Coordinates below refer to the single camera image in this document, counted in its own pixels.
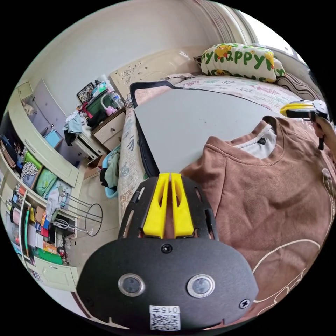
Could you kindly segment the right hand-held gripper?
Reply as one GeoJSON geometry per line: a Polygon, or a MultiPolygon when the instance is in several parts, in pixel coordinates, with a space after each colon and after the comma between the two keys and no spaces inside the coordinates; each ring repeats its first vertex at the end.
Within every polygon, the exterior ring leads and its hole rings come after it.
{"type": "Polygon", "coordinates": [[[322,100],[299,100],[284,105],[280,109],[281,115],[287,118],[301,118],[305,121],[315,122],[315,117],[320,116],[330,121],[327,105],[322,100]]]}

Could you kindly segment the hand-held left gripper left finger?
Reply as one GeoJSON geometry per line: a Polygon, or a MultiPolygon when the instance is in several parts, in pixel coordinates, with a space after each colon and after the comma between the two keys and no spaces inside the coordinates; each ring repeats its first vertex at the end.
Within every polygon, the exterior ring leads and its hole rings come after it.
{"type": "Polygon", "coordinates": [[[149,210],[143,226],[143,233],[146,236],[162,239],[165,232],[165,220],[168,196],[168,173],[158,176],[149,210]]]}

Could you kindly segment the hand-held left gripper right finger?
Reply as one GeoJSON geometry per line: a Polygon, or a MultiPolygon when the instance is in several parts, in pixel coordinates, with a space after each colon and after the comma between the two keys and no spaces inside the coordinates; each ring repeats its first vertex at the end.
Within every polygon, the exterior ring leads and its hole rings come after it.
{"type": "Polygon", "coordinates": [[[181,174],[171,173],[171,191],[174,238],[193,236],[194,226],[181,174]]]}

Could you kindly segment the person's right hand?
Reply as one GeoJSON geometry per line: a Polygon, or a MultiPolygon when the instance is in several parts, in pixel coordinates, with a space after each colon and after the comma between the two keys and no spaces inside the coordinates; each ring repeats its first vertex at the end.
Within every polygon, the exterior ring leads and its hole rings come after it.
{"type": "Polygon", "coordinates": [[[324,139],[325,145],[331,150],[336,150],[336,133],[331,122],[320,116],[315,117],[313,122],[315,134],[324,139]]]}

